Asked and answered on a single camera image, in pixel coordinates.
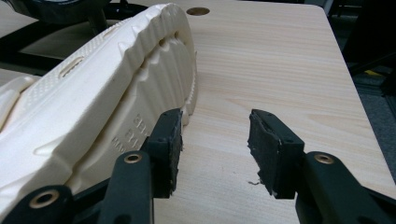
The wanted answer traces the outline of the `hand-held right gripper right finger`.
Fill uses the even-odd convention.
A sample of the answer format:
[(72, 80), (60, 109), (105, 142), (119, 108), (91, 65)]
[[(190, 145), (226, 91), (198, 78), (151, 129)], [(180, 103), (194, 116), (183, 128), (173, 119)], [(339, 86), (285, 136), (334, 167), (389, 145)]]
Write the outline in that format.
[(252, 109), (249, 120), (247, 146), (261, 183), (276, 199), (293, 199), (304, 141), (270, 112)]

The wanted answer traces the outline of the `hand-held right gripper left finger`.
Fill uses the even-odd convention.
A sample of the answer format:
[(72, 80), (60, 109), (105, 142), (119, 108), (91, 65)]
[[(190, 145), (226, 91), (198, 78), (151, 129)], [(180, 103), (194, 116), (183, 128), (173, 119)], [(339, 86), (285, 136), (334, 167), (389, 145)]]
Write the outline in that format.
[(179, 108), (163, 112), (143, 147), (151, 160), (154, 198), (169, 198), (177, 188), (179, 157), (183, 148), (182, 115)]

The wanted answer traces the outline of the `cream foam slipper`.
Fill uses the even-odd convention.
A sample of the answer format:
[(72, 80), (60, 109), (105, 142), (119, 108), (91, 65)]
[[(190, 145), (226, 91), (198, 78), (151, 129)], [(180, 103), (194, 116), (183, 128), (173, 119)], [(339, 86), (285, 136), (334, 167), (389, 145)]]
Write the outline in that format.
[(0, 132), (21, 116), (23, 94), (36, 82), (36, 78), (22, 76), (0, 87)]
[(197, 92), (186, 12), (159, 4), (94, 37), (23, 94), (21, 116), (0, 132), (0, 221), (30, 192), (80, 192), (110, 177), (138, 150), (159, 116), (183, 112)]

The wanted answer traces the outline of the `red wavy tray lid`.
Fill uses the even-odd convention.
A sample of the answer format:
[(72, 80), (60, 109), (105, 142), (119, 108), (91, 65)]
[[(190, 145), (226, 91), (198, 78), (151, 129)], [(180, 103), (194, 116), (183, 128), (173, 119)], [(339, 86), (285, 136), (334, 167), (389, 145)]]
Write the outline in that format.
[(107, 19), (122, 21), (147, 9), (128, 0), (0, 0), (15, 12), (36, 19), (0, 37), (0, 68), (43, 76), (61, 60), (21, 52), (36, 41), (68, 26), (87, 21), (95, 35), (107, 27)]

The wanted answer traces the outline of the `black metal stand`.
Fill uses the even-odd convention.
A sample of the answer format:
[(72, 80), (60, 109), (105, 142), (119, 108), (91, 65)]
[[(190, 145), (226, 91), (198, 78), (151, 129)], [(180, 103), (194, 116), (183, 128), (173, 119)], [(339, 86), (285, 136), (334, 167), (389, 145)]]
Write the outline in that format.
[(359, 15), (342, 50), (353, 77), (378, 67), (388, 66), (380, 88), (385, 94), (396, 95), (396, 0), (361, 1)]

